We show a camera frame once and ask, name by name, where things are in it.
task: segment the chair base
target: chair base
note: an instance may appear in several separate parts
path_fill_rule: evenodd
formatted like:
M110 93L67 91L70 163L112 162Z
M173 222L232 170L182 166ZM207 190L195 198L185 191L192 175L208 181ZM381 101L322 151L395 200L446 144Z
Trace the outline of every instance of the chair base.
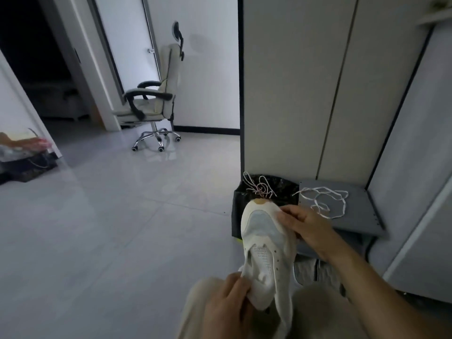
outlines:
M176 132L174 132L173 130L167 130L166 128L161 128L160 130L157 130L157 126L155 125L155 122L152 122L151 125L152 125L152 131L146 131L146 132L141 133L141 136L137 139L137 141L133 145L132 151L138 151L138 143L139 142L143 141L144 139L154 137L154 136L157 139L157 141L159 142L159 146L160 146L159 152L165 151L165 146L163 145L161 135L164 135L166 137L168 134L174 134L174 135L176 135L176 141L180 141L180 139L181 139L180 135L177 134Z

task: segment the hand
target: hand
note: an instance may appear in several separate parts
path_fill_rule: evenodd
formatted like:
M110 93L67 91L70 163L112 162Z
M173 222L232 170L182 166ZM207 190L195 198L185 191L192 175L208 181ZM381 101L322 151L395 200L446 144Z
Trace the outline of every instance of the hand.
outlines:
M251 282L232 273L206 305L202 339L246 339L253 306L246 298Z
M302 236L323 260L331 258L349 247L331 227L330 222L310 208L295 205L281 207L279 222Z

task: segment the white sneaker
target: white sneaker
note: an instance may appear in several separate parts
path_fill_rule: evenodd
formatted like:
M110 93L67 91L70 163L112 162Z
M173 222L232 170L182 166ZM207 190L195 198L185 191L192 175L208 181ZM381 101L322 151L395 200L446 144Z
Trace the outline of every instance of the white sneaker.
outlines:
M285 338L292 324L289 283L297 245L295 233L276 219L279 211L277 205L265 199L246 205L240 226L245 249L242 276L251 280L247 297L257 310L268 308L275 299L281 322L274 338Z

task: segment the shoe tongue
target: shoe tongue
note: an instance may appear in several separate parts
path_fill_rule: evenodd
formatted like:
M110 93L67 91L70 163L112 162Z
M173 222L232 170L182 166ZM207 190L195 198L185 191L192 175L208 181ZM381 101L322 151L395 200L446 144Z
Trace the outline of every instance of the shoe tongue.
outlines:
M248 299L259 311L270 306L275 296L273 256L266 246L253 245L248 252L242 276L251 280Z

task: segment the tangled shoelace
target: tangled shoelace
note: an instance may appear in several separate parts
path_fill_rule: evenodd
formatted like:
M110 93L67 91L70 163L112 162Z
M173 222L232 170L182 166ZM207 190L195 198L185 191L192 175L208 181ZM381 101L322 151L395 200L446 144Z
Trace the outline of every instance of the tangled shoelace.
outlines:
M267 178L263 175L259 177L258 179L259 183L256 184L251 178L250 174L244 171L243 182L245 182L245 184L249 187L246 190L252 191L254 194L260 196L261 198L270 199L273 195L277 197L272 187L270 187Z
M303 193L305 193L305 192L313 192L313 191L317 193L317 195L314 198L308 198L307 196L303 195ZM311 205L311 209L315 210L320 216L324 217L325 219L336 219L336 218L340 218L345 215L345 209L347 207L347 203L345 202L345 199L348 197L348 191L346 191L346 190L331 190L330 188L327 188L327 187L303 188L302 190L292 194L292 196L294 196L296 194L300 194L300 196L303 199L314 201L314 205ZM328 196L332 197L333 199L335 199L336 201L342 201L342 203L343 203L342 214L337 215L337 216L323 215L322 210L329 212L330 208L328 207L327 204L317 201L317 198L320 195L328 195Z

